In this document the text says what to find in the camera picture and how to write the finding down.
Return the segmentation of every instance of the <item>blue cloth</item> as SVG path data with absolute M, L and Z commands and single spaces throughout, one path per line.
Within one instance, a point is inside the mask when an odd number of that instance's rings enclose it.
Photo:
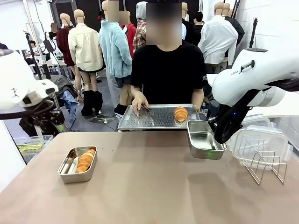
M 70 122 L 72 123 L 75 119 L 75 111 L 78 102 L 75 100 L 75 98 L 70 94 L 68 90 L 64 91 L 63 95 L 60 98 L 64 100 L 65 108 L 69 110 Z
M 99 42 L 108 72 L 117 78 L 131 75 L 132 58 L 126 34 L 120 25 L 108 20 L 101 21 Z

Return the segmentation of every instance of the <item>denim shorts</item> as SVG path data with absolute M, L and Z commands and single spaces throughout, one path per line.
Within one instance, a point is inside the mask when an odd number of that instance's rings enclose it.
M 123 77 L 123 78 L 117 78 L 115 77 L 117 87 L 122 88 L 124 85 L 130 85 L 131 84 L 131 77 L 132 75 Z

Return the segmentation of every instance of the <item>white shirt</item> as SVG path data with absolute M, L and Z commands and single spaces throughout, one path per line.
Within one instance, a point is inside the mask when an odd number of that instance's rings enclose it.
M 182 23 L 182 39 L 185 40 L 187 34 L 186 26 Z
M 206 64 L 219 64 L 224 61 L 228 50 L 228 64 L 231 65 L 235 56 L 238 33 L 235 28 L 221 15 L 205 22 L 201 30 L 198 44 L 204 55 Z
M 84 23 L 79 23 L 69 31 L 71 58 L 84 71 L 96 71 L 103 67 L 98 37 L 99 33 Z

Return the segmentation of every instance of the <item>small metal tray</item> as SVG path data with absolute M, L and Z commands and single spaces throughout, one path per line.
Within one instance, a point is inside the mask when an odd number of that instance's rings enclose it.
M 178 122 L 174 118 L 174 110 L 184 107 L 188 111 L 188 118 L 184 122 Z M 187 129 L 188 120 L 200 120 L 199 115 L 192 104 L 161 104 L 149 105 L 150 112 L 145 108 L 139 111 L 139 119 L 134 113 L 133 107 L 128 106 L 121 119 L 119 130 L 147 130 L 147 129 Z
M 86 153 L 89 149 L 95 150 L 93 161 L 90 164 L 88 170 L 83 173 L 71 173 L 68 174 L 70 167 L 69 162 L 74 161 L 76 158 L 80 157 L 82 154 Z M 98 148 L 96 146 L 82 146 L 76 147 L 69 151 L 66 155 L 64 161 L 62 162 L 60 168 L 58 169 L 58 174 L 61 176 L 61 179 L 64 183 L 77 183 L 85 182 L 91 179 L 94 171 L 95 164 L 98 158 Z
M 221 159 L 227 146 L 215 141 L 213 131 L 207 121 L 189 120 L 187 130 L 190 152 L 193 157 L 209 160 Z

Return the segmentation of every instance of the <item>croissant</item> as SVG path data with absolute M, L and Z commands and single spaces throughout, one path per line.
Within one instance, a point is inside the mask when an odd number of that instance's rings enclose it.
M 76 173 L 82 173 L 88 170 L 93 161 L 94 154 L 95 151 L 93 149 L 89 149 L 86 153 L 79 157 Z
M 188 117 L 188 111 L 185 108 L 179 106 L 174 110 L 174 117 L 178 122 L 183 122 Z

